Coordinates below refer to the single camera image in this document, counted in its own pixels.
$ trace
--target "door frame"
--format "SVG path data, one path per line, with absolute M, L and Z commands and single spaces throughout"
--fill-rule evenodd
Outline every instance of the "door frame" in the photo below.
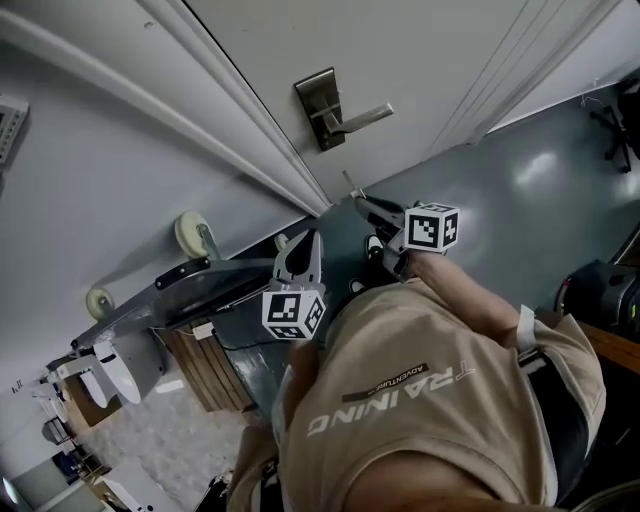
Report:
M 0 7 L 2 39 L 154 117 L 306 213 L 318 217 L 331 206 L 259 98 L 182 2 L 33 3 L 37 11 L 11 1 Z M 141 51 L 122 52 L 122 40 L 139 42 Z M 145 45 L 158 51 L 145 54 Z M 176 80 L 171 62 L 193 72 L 188 80 Z

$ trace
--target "person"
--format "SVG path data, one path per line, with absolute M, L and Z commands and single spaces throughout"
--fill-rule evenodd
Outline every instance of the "person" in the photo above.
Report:
M 322 364 L 291 346 L 282 431 L 247 428 L 227 510 L 533 512 L 570 491 L 606 402 L 576 321 L 549 328 L 441 254 L 408 270 L 352 283 Z

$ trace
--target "hand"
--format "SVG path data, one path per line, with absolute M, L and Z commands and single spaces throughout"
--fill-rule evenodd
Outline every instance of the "hand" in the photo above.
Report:
M 409 266 L 407 267 L 407 273 L 409 277 L 421 277 L 424 280 L 424 276 L 431 273 L 434 263 L 444 256 L 437 252 L 419 251 L 415 249 L 409 249 L 407 251 L 409 255 Z

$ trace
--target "wooden crate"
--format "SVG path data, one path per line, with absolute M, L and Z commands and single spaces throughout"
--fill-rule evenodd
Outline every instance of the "wooden crate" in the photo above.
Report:
M 191 326 L 183 326 L 180 331 L 190 333 Z M 158 331 L 158 335 L 178 361 L 205 411 L 242 411 L 253 404 L 215 335 L 202 340 L 177 330 Z

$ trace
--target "gray floor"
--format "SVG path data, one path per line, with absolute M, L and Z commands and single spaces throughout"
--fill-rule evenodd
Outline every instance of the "gray floor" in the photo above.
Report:
M 609 90 L 598 97 L 605 103 L 614 98 Z M 603 159 L 610 134 L 589 119 L 600 105 L 586 106 L 564 103 L 367 193 L 403 205 L 420 200 L 460 207 L 460 242 L 449 257 L 515 306 L 549 307 L 564 277 L 594 259 L 608 260 L 640 220 L 640 164 L 634 159 L 634 170 L 622 175 L 616 171 L 620 161 Z M 324 280 L 335 306 L 361 271 L 363 239 L 372 229 L 349 199 L 288 232 L 309 225 L 324 238 Z M 249 316 L 238 312 L 217 325 L 228 344 L 268 339 L 259 325 L 247 327 Z M 285 353 L 274 346 L 232 355 L 263 410 L 275 395 Z

